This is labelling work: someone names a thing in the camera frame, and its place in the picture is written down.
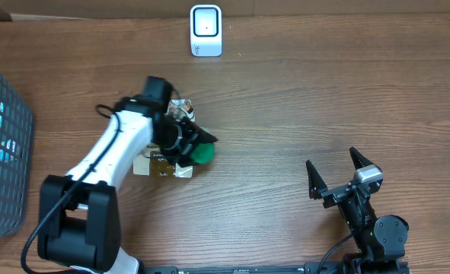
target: gray basket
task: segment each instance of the gray basket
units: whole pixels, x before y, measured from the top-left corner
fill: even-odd
[[[24,223],[34,118],[0,74],[0,237]]]

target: table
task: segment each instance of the table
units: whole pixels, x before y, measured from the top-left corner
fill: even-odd
[[[412,273],[450,272],[450,14],[223,22],[220,58],[191,56],[187,19],[0,23],[0,71],[37,118],[27,220],[0,239],[0,273],[22,273],[45,176],[106,128],[94,105],[138,94],[147,75],[172,82],[220,140],[190,180],[126,178],[122,245],[147,266],[318,261],[348,231],[308,198],[305,161],[343,185],[355,146],[384,171],[377,216],[410,224]],[[59,269],[35,248],[28,262]]]

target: green object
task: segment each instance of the green object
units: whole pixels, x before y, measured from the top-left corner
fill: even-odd
[[[198,164],[205,164],[212,160],[215,156],[215,144],[199,144],[193,153],[191,153],[191,159]]]

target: basket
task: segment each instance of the basket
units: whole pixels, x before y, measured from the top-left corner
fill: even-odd
[[[0,73],[0,237],[24,223],[34,117]]]

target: wood grain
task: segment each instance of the wood grain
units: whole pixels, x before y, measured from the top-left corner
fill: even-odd
[[[126,178],[123,247],[148,266],[319,260],[347,230],[308,198],[305,161],[339,186],[353,175],[353,145],[385,172],[377,216],[410,223],[412,273],[450,273],[450,14],[226,18],[223,56],[205,59],[190,55],[188,27],[0,24],[0,71],[37,118],[27,220],[0,239],[0,273],[22,273],[44,177],[64,174],[104,131],[94,105],[139,93],[146,75],[193,100],[220,139],[190,180]],[[28,260],[59,268],[34,248]]]

